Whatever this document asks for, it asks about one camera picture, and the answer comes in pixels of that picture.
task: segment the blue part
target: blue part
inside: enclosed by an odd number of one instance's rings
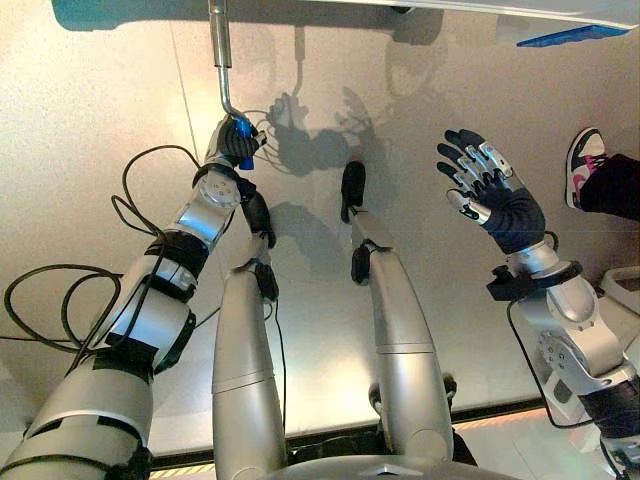
[[[236,118],[236,131],[242,138],[251,136],[251,124],[244,118]],[[253,157],[246,157],[240,160],[238,168],[240,170],[253,170]]]
[[[605,37],[615,37],[624,35],[629,30],[624,28],[604,27],[602,25],[587,25],[585,27],[574,28],[564,32],[552,33],[542,37],[523,40],[516,43],[518,47],[550,47],[551,45],[562,45],[567,42],[581,42],[582,40],[597,40]]]
[[[238,168],[240,170],[253,170],[253,157],[247,157],[240,160]]]

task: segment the blue panel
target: blue panel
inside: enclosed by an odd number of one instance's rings
[[[542,37],[532,38],[518,42],[518,47],[549,47],[551,45],[562,45],[567,42],[581,42],[582,40],[599,39],[624,35],[629,30],[623,28],[604,27],[602,25],[587,25],[586,27],[574,28],[564,32],[552,33]]]

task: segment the wire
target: wire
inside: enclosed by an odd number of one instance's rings
[[[529,371],[531,372],[531,376],[533,376],[533,380],[536,383],[536,387],[538,387],[538,392],[540,393],[540,396],[542,397],[542,403],[544,405],[544,409],[547,412],[547,417],[549,418],[549,422],[551,422],[551,425],[553,425],[556,428],[562,429],[562,430],[567,430],[567,429],[571,429],[571,428],[578,428],[578,427],[584,427],[585,425],[591,425],[593,423],[593,419],[590,420],[585,420],[584,422],[579,422],[579,423],[574,423],[572,425],[561,425],[559,423],[556,423],[555,420],[553,419],[553,416],[551,415],[551,410],[549,409],[549,403],[547,402],[547,397],[545,396],[543,390],[542,390],[542,385],[540,385],[540,381],[538,380],[538,377],[536,376],[536,373],[533,369],[533,365],[531,364],[531,360],[529,359],[529,355],[527,355],[527,351],[524,348],[524,344],[522,343],[522,340],[520,339],[520,335],[518,335],[518,332],[516,331],[516,327],[513,325],[513,319],[511,318],[511,307],[513,307],[513,305],[515,304],[515,300],[509,302],[509,305],[507,305],[507,320],[509,321],[509,326],[511,327],[511,331],[513,332],[513,334],[516,337],[516,340],[518,341],[518,345],[520,345],[520,350],[522,350],[522,354],[524,355],[524,359],[527,362],[527,366],[529,367]]]
[[[549,235],[553,239],[553,250],[557,252],[558,248],[560,247],[560,239],[558,238],[558,235],[556,234],[556,232],[552,232],[551,230],[545,230],[544,233],[545,235]]]
[[[12,342],[40,342],[37,338],[11,337],[8,335],[0,335],[0,340],[10,340]],[[71,343],[68,338],[49,338],[48,340],[58,343]]]
[[[128,174],[129,171],[131,169],[131,167],[135,164],[136,161],[138,161],[140,158],[144,157],[145,155],[157,151],[157,150],[162,150],[162,149],[177,149],[177,150],[181,150],[183,151],[191,160],[191,162],[196,166],[196,168],[200,168],[200,164],[198,163],[198,161],[195,159],[195,157],[191,154],[191,152],[189,152],[187,149],[185,149],[184,147],[181,147],[179,145],[159,145],[156,147],[152,147],[149,148],[147,150],[144,150],[143,152],[138,153],[137,155],[135,155],[131,160],[129,160],[129,162],[127,162],[127,165],[125,166],[123,172],[122,172],[122,189],[124,191],[124,195],[126,197],[126,200],[118,195],[113,195],[111,197],[111,204],[114,208],[114,210],[116,211],[116,214],[118,215],[118,217],[120,218],[120,220],[127,225],[129,228],[132,228],[136,231],[148,234],[148,235],[153,235],[157,238],[160,239],[160,243],[161,243],[161,248],[158,254],[158,257],[156,259],[156,262],[153,266],[153,269],[151,271],[151,273],[149,274],[147,281],[145,282],[142,291],[140,292],[140,297],[138,299],[136,308],[132,314],[131,320],[129,321],[129,324],[127,326],[127,329],[125,330],[124,334],[121,336],[121,338],[115,342],[115,344],[107,347],[107,348],[117,348],[118,346],[120,346],[122,343],[124,343],[129,335],[131,334],[131,332],[133,331],[133,328],[135,327],[136,324],[136,320],[138,319],[138,316],[140,314],[140,311],[142,309],[142,306],[144,304],[144,300],[149,292],[149,289],[151,288],[151,284],[153,282],[154,277],[156,276],[156,274],[158,273],[158,270],[162,264],[162,260],[164,258],[164,254],[165,254],[165,250],[166,250],[166,235],[164,234],[164,232],[162,230],[160,230],[160,228],[158,228],[153,222],[151,222],[149,219],[147,219],[144,215],[142,215],[142,213],[140,212],[140,210],[138,209],[138,207],[135,204],[135,201],[133,200],[133,197],[131,196],[131,193],[129,191],[129,186],[128,186]],[[122,213],[121,207],[124,207],[125,209],[127,209],[132,215],[134,215],[145,227],[145,228],[140,228],[139,226],[134,225],[133,223],[129,222],[125,216]],[[89,275],[85,275],[84,277],[81,277],[80,279],[78,279],[76,282],[74,282],[71,287],[67,290],[67,292],[64,295],[64,299],[62,301],[62,307],[60,310],[60,320],[62,323],[62,327],[65,331],[65,333],[68,336],[68,339],[64,340],[64,339],[50,339],[45,337],[44,335],[36,332],[35,330],[33,330],[29,325],[27,325],[18,315],[18,313],[15,311],[15,309],[13,308],[12,305],[12,294],[14,292],[14,290],[16,289],[16,287],[22,283],[23,281],[25,281],[26,279],[37,275],[39,273],[43,273],[46,271],[50,271],[50,270],[85,270],[85,271],[90,271],[90,272],[94,272],[92,274]],[[44,267],[40,267],[34,270],[31,270],[23,275],[21,275],[20,277],[18,277],[16,280],[14,280],[11,285],[9,285],[9,287],[7,288],[7,290],[5,291],[5,296],[4,296],[4,305],[5,308],[7,310],[7,312],[9,313],[9,316],[11,317],[11,319],[14,321],[14,323],[16,323],[16,325],[18,325],[25,333],[27,333],[29,335],[30,338],[22,338],[22,337],[13,337],[13,336],[0,336],[0,340],[14,340],[14,341],[25,341],[25,342],[29,342],[29,341],[37,341],[40,342],[44,345],[47,345],[51,348],[55,348],[56,350],[60,350],[63,351],[65,353],[74,353],[75,354],[75,358],[71,364],[71,367],[69,368],[68,372],[72,371],[75,367],[78,366],[78,364],[80,363],[80,361],[84,358],[84,356],[86,354],[89,353],[97,353],[100,350],[104,350],[104,349],[96,349],[96,350],[92,350],[89,348],[89,345],[91,344],[91,342],[93,341],[93,339],[95,338],[95,336],[97,335],[97,333],[99,332],[100,328],[102,327],[102,324],[104,323],[104,321],[106,320],[106,318],[108,317],[109,313],[111,312],[111,309],[113,308],[113,306],[115,305],[119,295],[120,295],[120,291],[121,291],[121,285],[120,285],[120,280],[119,277],[121,275],[119,274],[114,274],[112,272],[109,272],[108,270],[102,269],[100,267],[94,267],[94,266],[90,266],[90,265],[78,265],[78,264],[54,264],[54,265],[46,265]],[[75,332],[73,331],[73,329],[71,328],[70,322],[69,322],[69,316],[68,316],[68,308],[69,308],[69,303],[71,301],[71,298],[73,296],[73,294],[75,293],[75,291],[78,289],[78,287],[80,287],[80,285],[82,285],[84,282],[90,280],[90,279],[94,279],[94,278],[109,278],[114,282],[114,292],[113,295],[109,301],[109,303],[107,304],[107,306],[105,307],[105,309],[102,311],[102,313],[100,314],[100,316],[98,317],[98,319],[96,320],[96,322],[94,323],[93,327],[91,328],[91,330],[89,331],[87,337],[82,340],[80,339]],[[64,343],[72,343],[72,346],[69,345],[63,345]]]
[[[74,343],[78,348],[82,347],[83,341],[80,340],[75,335],[69,323],[69,314],[68,314],[69,302],[71,301],[71,297],[73,296],[73,293],[76,291],[76,289],[80,285],[82,285],[87,280],[91,280],[92,278],[100,278],[100,277],[102,277],[102,275],[99,273],[91,273],[89,275],[85,275],[79,280],[76,280],[75,283],[71,285],[71,287],[69,287],[67,292],[64,294],[64,298],[62,299],[62,306],[60,307],[60,321],[62,322],[62,328],[67,334],[67,338],[69,338],[69,340],[71,340],[71,342]]]
[[[616,480],[629,480],[629,475],[627,474],[627,472],[620,472],[620,470],[618,470],[618,467],[616,467],[615,463],[613,463],[613,460],[611,460],[611,457],[609,456],[609,452],[607,451],[607,448],[604,446],[602,439],[600,439],[600,450],[602,450],[602,455],[604,455],[604,459],[609,464],[609,468],[613,470],[613,473],[616,476]]]
[[[268,305],[269,305],[270,310],[269,310],[269,314],[268,314],[266,317],[264,317],[264,321],[265,321],[265,322],[266,322],[267,320],[269,320],[269,319],[271,318],[271,315],[273,314],[273,305],[272,305],[272,304],[270,304],[270,303],[269,303]]]
[[[61,343],[64,343],[64,342],[58,342],[58,341],[49,339],[49,338],[45,337],[44,335],[38,333],[34,329],[32,329],[29,325],[27,325],[22,320],[20,315],[18,315],[16,310],[13,308],[12,296],[13,296],[13,292],[18,287],[18,285],[20,285],[22,282],[24,282],[28,278],[33,277],[34,275],[38,275],[40,273],[48,272],[48,271],[51,271],[51,270],[85,270],[85,271],[89,271],[89,272],[95,272],[96,277],[100,276],[100,277],[104,277],[104,278],[109,278],[113,282],[114,291],[113,291],[113,294],[111,296],[111,299],[109,300],[109,303],[107,304],[107,306],[104,308],[104,310],[100,314],[98,320],[96,321],[96,324],[101,324],[102,322],[104,322],[104,320],[106,319],[107,315],[111,311],[111,308],[113,307],[113,305],[117,301],[118,296],[120,295],[120,290],[121,290],[120,278],[118,277],[118,275],[116,275],[116,274],[114,274],[114,273],[112,273],[112,272],[110,272],[108,270],[105,270],[103,268],[100,268],[100,267],[95,267],[95,266],[91,266],[91,265],[72,264],[72,263],[58,263],[58,264],[53,264],[53,265],[45,265],[43,267],[36,268],[34,270],[31,270],[31,271],[29,271],[27,273],[24,273],[24,274],[20,275],[13,282],[11,282],[11,284],[5,290],[5,292],[4,292],[4,308],[7,310],[7,313],[9,314],[9,317],[11,318],[11,320],[13,320],[13,322],[18,327],[20,327],[22,329],[22,331],[24,331],[27,335],[29,335],[33,340],[38,341],[38,342],[40,342],[40,343],[42,343],[44,345],[47,345],[47,346],[49,346],[51,348],[55,348],[56,350],[60,350],[62,352],[66,352],[66,353],[78,353],[80,351],[80,348],[77,348],[77,346],[73,347],[73,346],[61,345]]]
[[[196,323],[196,326],[193,327],[193,329],[195,330],[196,328],[201,327],[205,322],[207,322],[207,320],[209,320],[211,317],[213,317],[216,313],[218,313],[220,311],[220,308],[222,307],[218,307],[216,308],[213,312],[211,312],[209,315],[207,315],[206,317],[204,317],[202,320],[200,320],[198,323]]]
[[[227,220],[227,224],[224,226],[224,228],[222,229],[222,234],[224,235],[225,233],[227,233],[227,230],[229,230],[229,227],[231,226],[231,222],[233,222],[233,217],[235,216],[236,211],[234,210],[233,212],[231,212],[231,215],[229,216],[229,220]]]
[[[286,432],[287,430],[287,362],[285,361],[285,356],[284,356],[284,340],[282,339],[282,329],[280,328],[280,322],[278,321],[278,304],[279,303],[280,303],[280,299],[276,299],[276,311],[275,311],[274,320],[276,322],[276,327],[278,327],[278,337],[280,337],[280,355],[282,356],[282,377],[283,377],[282,429]]]
[[[124,170],[122,171],[122,179],[121,179],[122,189],[123,189],[125,197],[127,199],[124,200],[119,195],[112,195],[111,196],[111,205],[113,206],[114,210],[118,214],[118,217],[120,218],[120,220],[125,225],[127,225],[129,228],[132,228],[132,229],[137,230],[137,231],[142,232],[142,233],[146,233],[148,235],[157,235],[157,233],[160,231],[160,229],[155,224],[153,224],[151,221],[149,221],[147,218],[145,218],[142,215],[142,213],[140,213],[140,210],[136,206],[136,203],[134,202],[133,198],[131,197],[131,193],[129,191],[129,185],[127,183],[127,178],[128,178],[128,175],[129,175],[129,170],[131,170],[131,167],[140,158],[142,158],[145,155],[148,155],[148,154],[150,154],[152,152],[155,152],[157,150],[164,150],[164,149],[177,149],[177,150],[180,150],[180,151],[184,152],[189,157],[189,160],[191,160],[191,162],[195,165],[195,167],[198,168],[198,169],[200,168],[200,164],[198,163],[196,158],[193,156],[193,154],[189,150],[187,150],[186,148],[181,147],[180,145],[158,145],[156,147],[148,148],[147,150],[144,150],[144,151],[138,153],[131,160],[129,160],[127,162],[127,165],[124,167]],[[127,221],[127,219],[122,214],[122,211],[120,210],[119,205],[122,205],[127,210],[129,210],[129,212],[131,212],[135,217],[137,217],[138,220],[140,220],[147,227],[147,230],[144,230],[144,229],[142,229],[140,227],[137,227],[137,226],[133,225],[132,223],[130,223],[129,221]]]

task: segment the gray floor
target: gray floor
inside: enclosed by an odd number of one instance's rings
[[[458,380],[456,408],[533,396],[505,305],[484,287],[504,257],[446,204],[435,146],[452,127],[492,139],[560,235],[560,254],[579,259],[590,279],[638,264],[637,224],[563,202],[566,151],[582,128],[598,126],[612,153],[637,158],[638,31],[519,49],[495,39],[493,15],[417,10],[400,17],[381,7],[289,1],[266,12],[256,2],[234,4],[242,21],[231,27],[233,100],[259,111],[250,116],[270,133],[250,178],[272,207],[279,236],[272,257],[288,432],[374,418],[366,398],[375,378],[371,307],[366,289],[349,281],[350,232],[338,217],[340,175],[352,156],[367,166],[366,204],[393,231],[443,369]],[[110,209],[125,162],[160,143],[195,148],[202,158],[222,116],[208,25],[143,21],[68,31],[41,0],[5,2],[0,26],[2,287],[59,261],[125,270],[148,242]],[[192,173],[179,155],[158,154],[132,172],[132,190],[161,223],[186,199]],[[222,240],[196,313],[219,303],[230,257],[247,235],[237,220]],[[51,335],[60,334],[68,278],[46,276],[17,295],[20,312]],[[80,330],[108,288],[87,287],[74,300]],[[1,325],[3,334],[20,333],[6,315]],[[213,327],[199,330],[184,360],[156,380],[156,452],[210,445]],[[274,325],[268,328],[275,342]],[[69,359],[3,342],[0,360],[0,430],[19,431]],[[281,381],[278,355],[274,361]]]

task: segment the pink and white sneaker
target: pink and white sneaker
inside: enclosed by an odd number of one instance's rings
[[[581,208],[580,189],[606,160],[604,141],[598,129],[590,127],[580,132],[567,155],[567,205]]]

